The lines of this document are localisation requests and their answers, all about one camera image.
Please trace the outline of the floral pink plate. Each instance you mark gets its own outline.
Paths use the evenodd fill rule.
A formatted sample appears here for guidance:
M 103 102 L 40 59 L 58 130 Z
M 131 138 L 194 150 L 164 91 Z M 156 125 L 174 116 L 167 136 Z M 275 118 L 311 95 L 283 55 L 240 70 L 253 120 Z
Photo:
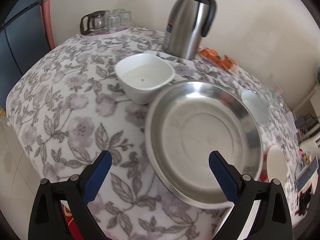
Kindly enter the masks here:
M 268 181 L 278 179 L 285 186 L 288 166 L 283 150 L 276 144 L 272 144 L 266 154 L 266 174 Z

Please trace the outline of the orange snack packet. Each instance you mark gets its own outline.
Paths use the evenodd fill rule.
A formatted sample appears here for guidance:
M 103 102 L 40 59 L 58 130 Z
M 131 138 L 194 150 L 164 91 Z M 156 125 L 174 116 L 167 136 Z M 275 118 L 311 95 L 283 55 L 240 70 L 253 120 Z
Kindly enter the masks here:
M 215 65 L 217 65 L 218 67 L 221 67 L 221 57 L 219 55 L 219 53 L 214 50 L 214 49 L 210 49 L 210 48 L 205 48 L 203 50 L 201 50 L 199 52 L 199 54 L 204 57 L 207 61 L 209 61 L 210 63 L 213 63 Z
M 225 55 L 221 61 L 221 67 L 225 69 L 226 71 L 238 74 L 239 72 L 239 66 L 236 61 Z

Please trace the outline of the pink foam roll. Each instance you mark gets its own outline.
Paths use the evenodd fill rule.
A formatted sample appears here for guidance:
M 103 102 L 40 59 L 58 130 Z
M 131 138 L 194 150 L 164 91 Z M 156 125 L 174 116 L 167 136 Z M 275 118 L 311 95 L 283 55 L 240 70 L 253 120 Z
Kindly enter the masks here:
M 49 44 L 49 48 L 52 50 L 55 48 L 55 43 L 53 38 L 52 23 L 50 16 L 50 1 L 42 2 L 42 4 L 40 5 L 40 9 L 44 32 Z

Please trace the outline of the clear glass mug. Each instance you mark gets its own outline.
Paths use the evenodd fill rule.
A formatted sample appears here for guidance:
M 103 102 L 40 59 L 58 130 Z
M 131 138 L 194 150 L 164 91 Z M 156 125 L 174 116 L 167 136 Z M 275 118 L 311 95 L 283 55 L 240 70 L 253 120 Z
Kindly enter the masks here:
M 266 79 L 265 86 L 274 99 L 279 98 L 284 92 L 280 85 L 278 85 L 276 77 L 273 74 Z

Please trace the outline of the round floral bowl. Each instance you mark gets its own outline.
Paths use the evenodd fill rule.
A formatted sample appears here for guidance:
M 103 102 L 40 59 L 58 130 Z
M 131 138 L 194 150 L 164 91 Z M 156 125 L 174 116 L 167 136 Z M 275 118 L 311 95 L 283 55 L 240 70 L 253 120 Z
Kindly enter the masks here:
M 270 123 L 267 108 L 255 92 L 247 89 L 242 90 L 241 100 L 258 124 L 267 126 Z

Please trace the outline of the steel thermos jug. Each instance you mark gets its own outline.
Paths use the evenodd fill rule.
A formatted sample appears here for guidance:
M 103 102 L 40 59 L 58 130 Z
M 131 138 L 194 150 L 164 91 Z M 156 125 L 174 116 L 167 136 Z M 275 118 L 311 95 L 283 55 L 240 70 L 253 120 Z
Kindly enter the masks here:
M 202 38 L 209 34 L 216 9 L 216 0 L 177 0 L 168 19 L 163 51 L 193 59 Z

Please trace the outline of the large steel plate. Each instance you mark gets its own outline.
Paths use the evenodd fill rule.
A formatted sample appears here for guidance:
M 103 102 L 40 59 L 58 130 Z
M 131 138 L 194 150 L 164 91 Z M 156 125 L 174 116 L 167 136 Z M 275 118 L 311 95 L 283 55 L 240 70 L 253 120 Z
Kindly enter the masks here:
M 162 184 L 201 209 L 231 206 L 209 167 L 218 151 L 240 173 L 258 179 L 263 148 L 246 106 L 222 87 L 183 81 L 163 89 L 145 121 L 145 147 Z

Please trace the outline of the small glass cup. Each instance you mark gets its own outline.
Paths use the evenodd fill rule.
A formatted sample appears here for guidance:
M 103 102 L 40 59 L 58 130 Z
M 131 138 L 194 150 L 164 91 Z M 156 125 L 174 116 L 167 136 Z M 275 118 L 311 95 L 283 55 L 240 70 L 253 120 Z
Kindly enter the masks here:
M 131 11 L 122 10 L 120 11 L 119 16 L 120 16 L 120 25 L 122 27 L 129 28 L 133 25 Z
M 114 33 L 120 27 L 120 15 L 119 14 L 111 14 L 107 18 L 108 31 Z
M 125 9 L 114 9 L 112 12 L 112 16 L 120 16 L 121 13 L 126 12 Z

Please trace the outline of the white square bowl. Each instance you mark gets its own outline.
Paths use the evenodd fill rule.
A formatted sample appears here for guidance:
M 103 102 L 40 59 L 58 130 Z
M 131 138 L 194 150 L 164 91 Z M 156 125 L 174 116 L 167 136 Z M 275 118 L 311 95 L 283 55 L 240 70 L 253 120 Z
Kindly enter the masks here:
M 175 77 L 175 70 L 169 63 L 151 54 L 126 57 L 114 70 L 126 96 L 138 105 L 150 103 Z

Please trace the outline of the floral fleece tablecloth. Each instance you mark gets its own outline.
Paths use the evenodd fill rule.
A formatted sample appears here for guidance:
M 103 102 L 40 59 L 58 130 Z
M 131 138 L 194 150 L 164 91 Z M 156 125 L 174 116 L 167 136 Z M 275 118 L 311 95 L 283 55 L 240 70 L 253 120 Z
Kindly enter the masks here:
M 127 56 L 162 56 L 163 39 L 143 27 L 96 40 L 75 35 L 7 97 L 8 124 L 41 177 L 67 179 L 102 150 L 112 153 L 111 173 L 89 204 L 111 239 L 211 239 L 222 215 L 185 204 L 159 182 L 144 147 L 148 107 L 129 100 L 116 78 L 116 63 Z

